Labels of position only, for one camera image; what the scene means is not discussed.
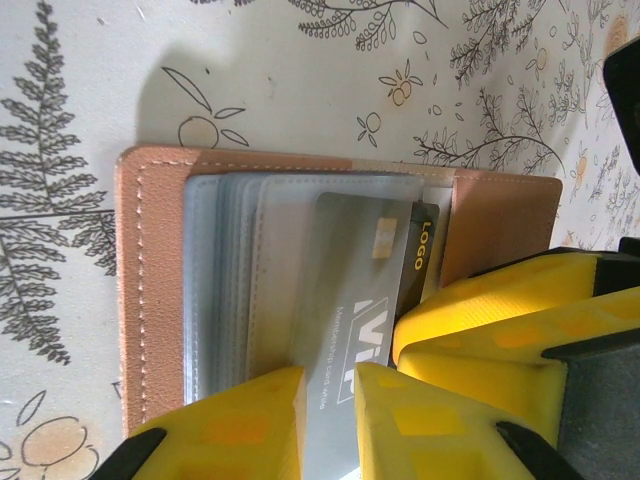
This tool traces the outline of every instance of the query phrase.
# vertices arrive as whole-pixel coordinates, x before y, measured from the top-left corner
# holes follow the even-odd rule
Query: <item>fern leaf print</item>
[[[59,319],[49,312],[60,279],[54,267],[66,261],[61,247],[77,247],[115,275],[114,219],[112,210],[97,210],[106,192],[93,189],[97,179],[72,152],[80,139],[67,132],[75,115],[65,110],[64,57],[52,16],[51,5],[37,3],[28,75],[14,77],[22,98],[0,100],[14,118],[0,126],[0,138],[12,145],[0,151],[0,327],[37,355],[67,365]]]

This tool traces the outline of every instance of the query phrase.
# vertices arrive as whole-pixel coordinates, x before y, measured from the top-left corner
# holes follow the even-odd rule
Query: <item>patterned tablecloth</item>
[[[602,80],[640,0],[5,0],[0,479],[121,440],[113,169],[141,142],[552,175],[555,245],[640,230]]]

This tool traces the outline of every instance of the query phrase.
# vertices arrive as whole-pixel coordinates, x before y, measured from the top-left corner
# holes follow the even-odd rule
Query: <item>yellow object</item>
[[[496,431],[521,420],[373,363],[356,365],[363,480],[530,480]]]
[[[544,255],[441,290],[396,326],[393,359],[421,340],[590,298],[597,254]],[[518,342],[507,338],[505,342]]]
[[[542,352],[635,328],[640,287],[409,345],[398,370],[516,415],[555,445],[566,366]]]
[[[167,435],[135,480],[299,480],[306,419],[302,367],[264,375],[145,423]]]

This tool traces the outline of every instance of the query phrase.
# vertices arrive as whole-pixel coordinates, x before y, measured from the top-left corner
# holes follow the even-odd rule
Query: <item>leather cover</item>
[[[184,183],[238,171],[396,172],[454,188],[441,283],[549,247],[562,183],[552,178],[278,153],[143,146],[117,166],[124,431],[181,407]]]

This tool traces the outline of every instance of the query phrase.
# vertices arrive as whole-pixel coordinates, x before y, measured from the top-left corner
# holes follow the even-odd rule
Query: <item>gray card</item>
[[[412,202],[318,197],[292,334],[307,376],[304,478],[340,479],[358,467],[354,364],[386,364]]]

